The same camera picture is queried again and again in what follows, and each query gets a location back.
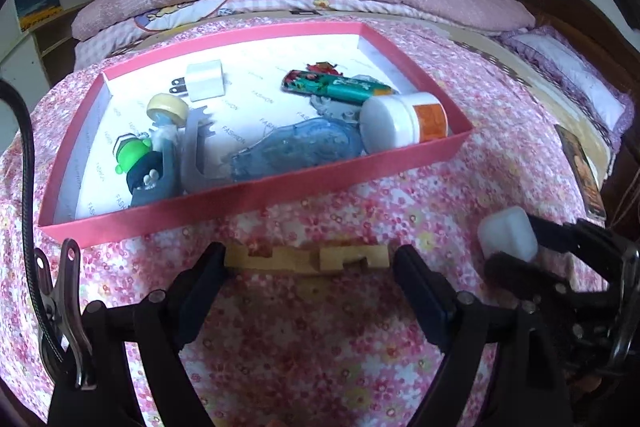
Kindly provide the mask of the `white oblong earbud case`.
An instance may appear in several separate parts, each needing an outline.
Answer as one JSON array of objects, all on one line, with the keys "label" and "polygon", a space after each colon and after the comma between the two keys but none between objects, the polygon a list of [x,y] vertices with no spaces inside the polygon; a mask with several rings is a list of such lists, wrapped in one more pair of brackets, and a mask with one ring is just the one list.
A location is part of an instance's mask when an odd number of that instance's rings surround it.
[{"label": "white oblong earbud case", "polygon": [[538,253],[538,241],[525,210],[509,207],[487,216],[477,229],[485,259],[503,253],[525,262]]}]

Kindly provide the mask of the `blue-grey plastic hook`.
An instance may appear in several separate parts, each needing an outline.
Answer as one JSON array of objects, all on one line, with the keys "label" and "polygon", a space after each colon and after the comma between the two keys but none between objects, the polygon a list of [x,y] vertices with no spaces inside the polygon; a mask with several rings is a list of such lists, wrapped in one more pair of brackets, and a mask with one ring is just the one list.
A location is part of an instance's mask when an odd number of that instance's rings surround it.
[{"label": "blue-grey plastic hook", "polygon": [[177,130],[178,127],[174,124],[156,124],[156,130],[152,133],[152,144],[153,150],[163,155],[163,174],[153,188],[130,193],[131,207],[150,205],[180,194]]}]

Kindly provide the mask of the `lavender curved plastic hook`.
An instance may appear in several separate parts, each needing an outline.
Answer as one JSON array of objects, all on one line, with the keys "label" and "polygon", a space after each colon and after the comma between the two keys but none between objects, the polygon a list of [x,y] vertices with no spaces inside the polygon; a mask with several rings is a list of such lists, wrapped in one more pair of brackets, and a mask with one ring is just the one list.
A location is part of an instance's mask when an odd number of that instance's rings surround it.
[{"label": "lavender curved plastic hook", "polygon": [[224,162],[209,176],[204,172],[205,141],[215,134],[212,130],[213,115],[205,107],[190,109],[182,138],[180,156],[180,182],[188,194],[201,193],[214,187],[229,185],[230,169]]}]

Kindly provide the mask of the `round yellow tape roll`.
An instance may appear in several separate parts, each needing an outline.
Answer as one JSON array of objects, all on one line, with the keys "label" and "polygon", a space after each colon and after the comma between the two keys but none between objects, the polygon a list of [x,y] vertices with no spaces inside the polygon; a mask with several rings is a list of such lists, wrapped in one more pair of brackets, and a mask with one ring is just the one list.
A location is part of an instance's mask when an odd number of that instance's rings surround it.
[{"label": "round yellow tape roll", "polygon": [[154,95],[146,106],[146,115],[160,126],[174,124],[178,128],[184,127],[189,112],[190,107],[185,101],[169,93]]}]

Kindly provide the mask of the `white jar orange label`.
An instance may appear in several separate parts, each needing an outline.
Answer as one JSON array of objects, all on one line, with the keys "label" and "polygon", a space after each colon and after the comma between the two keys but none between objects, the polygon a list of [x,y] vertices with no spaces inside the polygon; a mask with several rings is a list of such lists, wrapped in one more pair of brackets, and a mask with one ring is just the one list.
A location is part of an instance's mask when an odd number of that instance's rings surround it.
[{"label": "white jar orange label", "polygon": [[372,96],[360,110],[359,132],[368,154],[445,139],[448,131],[442,102],[428,92]]}]

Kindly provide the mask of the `blue translucent tape dispenser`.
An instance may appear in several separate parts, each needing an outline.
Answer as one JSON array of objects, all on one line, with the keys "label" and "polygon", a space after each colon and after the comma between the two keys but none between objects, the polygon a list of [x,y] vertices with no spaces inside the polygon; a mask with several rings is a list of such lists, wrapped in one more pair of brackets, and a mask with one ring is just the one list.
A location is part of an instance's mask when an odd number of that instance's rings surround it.
[{"label": "blue translucent tape dispenser", "polygon": [[312,118],[273,130],[230,157],[235,183],[321,167],[363,154],[358,129],[332,118]]}]

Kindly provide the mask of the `grey folding multitool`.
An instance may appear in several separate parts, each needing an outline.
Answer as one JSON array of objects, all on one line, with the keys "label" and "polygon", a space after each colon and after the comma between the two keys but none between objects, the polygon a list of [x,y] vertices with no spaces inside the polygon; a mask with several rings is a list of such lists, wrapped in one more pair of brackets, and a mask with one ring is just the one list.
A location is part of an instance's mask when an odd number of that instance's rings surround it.
[{"label": "grey folding multitool", "polygon": [[360,105],[336,101],[333,98],[319,95],[311,95],[309,102],[320,117],[341,120],[346,124],[358,124]]}]

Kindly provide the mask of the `white wall charger plug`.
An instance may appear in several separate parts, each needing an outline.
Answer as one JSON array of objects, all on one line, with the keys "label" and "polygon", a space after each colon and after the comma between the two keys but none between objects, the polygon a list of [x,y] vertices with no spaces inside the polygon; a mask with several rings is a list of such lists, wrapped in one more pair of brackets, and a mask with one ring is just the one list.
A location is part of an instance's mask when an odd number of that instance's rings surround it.
[{"label": "white wall charger plug", "polygon": [[169,93],[186,96],[191,102],[224,96],[226,87],[221,61],[190,64],[182,77],[171,81]]}]

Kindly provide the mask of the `green lighter with red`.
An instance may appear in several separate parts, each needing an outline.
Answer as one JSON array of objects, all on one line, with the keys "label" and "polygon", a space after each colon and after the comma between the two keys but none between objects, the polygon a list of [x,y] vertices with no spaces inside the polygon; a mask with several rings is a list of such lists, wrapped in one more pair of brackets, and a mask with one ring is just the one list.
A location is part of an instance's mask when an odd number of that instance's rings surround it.
[{"label": "green lighter with red", "polygon": [[281,89],[355,105],[362,105],[372,96],[396,93],[392,87],[370,77],[346,77],[328,62],[308,64],[306,69],[290,70],[282,79]]}]

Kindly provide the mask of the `green frog figurine toy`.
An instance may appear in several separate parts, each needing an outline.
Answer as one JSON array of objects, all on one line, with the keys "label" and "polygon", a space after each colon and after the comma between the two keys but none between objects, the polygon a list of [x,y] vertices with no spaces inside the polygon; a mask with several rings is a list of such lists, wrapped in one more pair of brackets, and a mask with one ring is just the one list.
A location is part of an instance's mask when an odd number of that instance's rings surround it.
[{"label": "green frog figurine toy", "polygon": [[119,135],[113,147],[115,172],[126,176],[128,190],[149,190],[163,174],[163,155],[147,133]]}]

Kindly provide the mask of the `small picture card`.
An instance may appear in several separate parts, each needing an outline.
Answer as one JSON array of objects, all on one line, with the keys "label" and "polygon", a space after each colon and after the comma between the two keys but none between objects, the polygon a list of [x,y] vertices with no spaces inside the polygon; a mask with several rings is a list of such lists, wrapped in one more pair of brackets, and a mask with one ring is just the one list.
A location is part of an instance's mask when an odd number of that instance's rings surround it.
[{"label": "small picture card", "polygon": [[602,197],[597,180],[593,176],[588,158],[582,148],[582,144],[580,144],[574,133],[568,131],[559,124],[556,124],[554,127],[556,133],[559,135],[563,153],[570,164],[570,169],[572,169],[574,173],[587,215],[601,223],[604,223],[606,219],[606,212],[602,202]]}]

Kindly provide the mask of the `pink floral bed sheet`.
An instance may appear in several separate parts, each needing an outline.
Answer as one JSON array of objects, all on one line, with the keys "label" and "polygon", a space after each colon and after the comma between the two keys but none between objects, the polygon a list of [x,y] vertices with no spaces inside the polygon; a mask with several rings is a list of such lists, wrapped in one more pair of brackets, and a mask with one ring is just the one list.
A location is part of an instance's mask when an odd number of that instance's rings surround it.
[{"label": "pink floral bed sheet", "polygon": [[[169,286],[208,244],[219,242],[261,256],[276,246],[320,251],[410,244],[458,291],[506,306],[511,297],[482,277],[480,221],[512,206],[558,223],[585,216],[554,126],[577,136],[598,180],[612,169],[611,147],[562,93],[475,32],[389,18],[259,17],[208,23],[148,51],[217,32],[307,20],[368,24],[415,60],[471,121],[472,133],[458,153],[335,192],[118,242],[80,245],[83,303],[138,303],[150,291]],[[63,135],[96,76],[140,54],[67,76],[32,112],[35,242],[50,265],[60,262],[62,239],[43,233],[38,217]],[[235,274],[180,359],[219,426],[263,426],[273,419],[290,426],[403,426],[442,356],[426,341],[390,270],[352,267],[318,277]]]}]

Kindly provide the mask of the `purple frilled pillow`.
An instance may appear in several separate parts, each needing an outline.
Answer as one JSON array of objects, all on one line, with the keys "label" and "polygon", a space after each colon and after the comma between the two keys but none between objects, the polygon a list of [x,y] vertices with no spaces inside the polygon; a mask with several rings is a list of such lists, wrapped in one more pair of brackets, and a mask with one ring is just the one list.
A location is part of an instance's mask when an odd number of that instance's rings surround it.
[{"label": "purple frilled pillow", "polygon": [[634,121],[634,102],[628,93],[608,82],[567,38],[544,25],[507,31],[496,40],[546,75],[596,125],[612,153],[620,151],[623,135]]}]

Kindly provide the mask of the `dark wooden headboard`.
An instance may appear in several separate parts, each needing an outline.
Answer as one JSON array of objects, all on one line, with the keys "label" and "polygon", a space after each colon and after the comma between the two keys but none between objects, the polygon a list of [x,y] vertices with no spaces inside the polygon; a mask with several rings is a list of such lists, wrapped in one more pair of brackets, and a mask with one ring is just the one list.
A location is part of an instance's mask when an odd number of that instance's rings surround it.
[{"label": "dark wooden headboard", "polygon": [[518,0],[557,29],[609,83],[639,102],[639,51],[590,0]]}]

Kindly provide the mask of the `white wooden shelf desk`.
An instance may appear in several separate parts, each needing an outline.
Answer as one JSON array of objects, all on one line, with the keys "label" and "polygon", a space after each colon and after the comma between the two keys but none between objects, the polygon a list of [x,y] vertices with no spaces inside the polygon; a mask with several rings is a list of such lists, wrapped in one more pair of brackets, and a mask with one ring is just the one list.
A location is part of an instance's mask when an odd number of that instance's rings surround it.
[{"label": "white wooden shelf desk", "polygon": [[1,78],[17,90],[30,110],[73,72],[78,40],[72,35],[72,23],[86,5],[75,5],[35,24],[1,54]]}]

